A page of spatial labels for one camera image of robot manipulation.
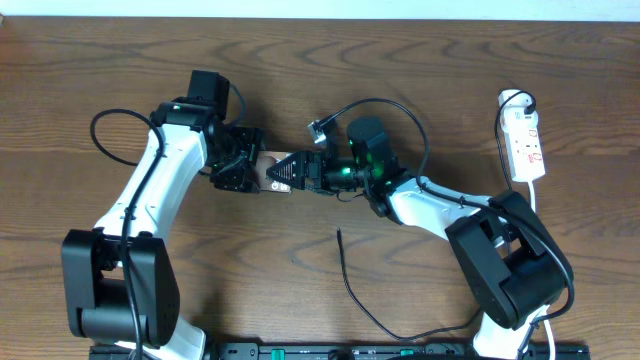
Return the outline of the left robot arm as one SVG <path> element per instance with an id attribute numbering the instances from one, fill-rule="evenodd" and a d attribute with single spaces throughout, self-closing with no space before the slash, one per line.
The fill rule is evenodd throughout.
<path id="1" fill-rule="evenodd" d="M 186 95 L 141 121 L 144 153 L 121 195 L 90 230 L 71 230 L 61 259 L 70 332 L 125 349 L 129 359 L 206 359 L 206 332 L 180 314 L 168 237 L 191 182 L 208 169 L 215 188 L 259 190 L 259 128 L 226 120 L 235 87 L 195 70 Z"/>

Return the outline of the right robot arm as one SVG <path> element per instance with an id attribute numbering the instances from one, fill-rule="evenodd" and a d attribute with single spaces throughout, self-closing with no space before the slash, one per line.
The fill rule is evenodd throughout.
<path id="1" fill-rule="evenodd" d="M 338 153 L 335 128 L 333 120 L 311 123 L 323 150 L 292 153 L 267 177 L 326 195 L 361 190 L 378 216 L 447 240 L 482 314 L 475 353 L 524 358 L 535 329 L 565 314 L 575 298 L 572 268 L 528 201 L 510 190 L 466 195 L 412 174 L 377 117 L 347 126 L 349 157 Z"/>

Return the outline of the bronze Galaxy smartphone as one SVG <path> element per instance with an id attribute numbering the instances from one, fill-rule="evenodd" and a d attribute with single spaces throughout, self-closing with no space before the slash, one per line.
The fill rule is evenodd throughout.
<path id="1" fill-rule="evenodd" d="M 274 178 L 272 170 L 277 163 L 289 156 L 289 152 L 259 151 L 255 165 L 255 173 L 258 188 L 261 192 L 274 192 L 288 194 L 291 186 L 282 183 L 278 178 Z"/>

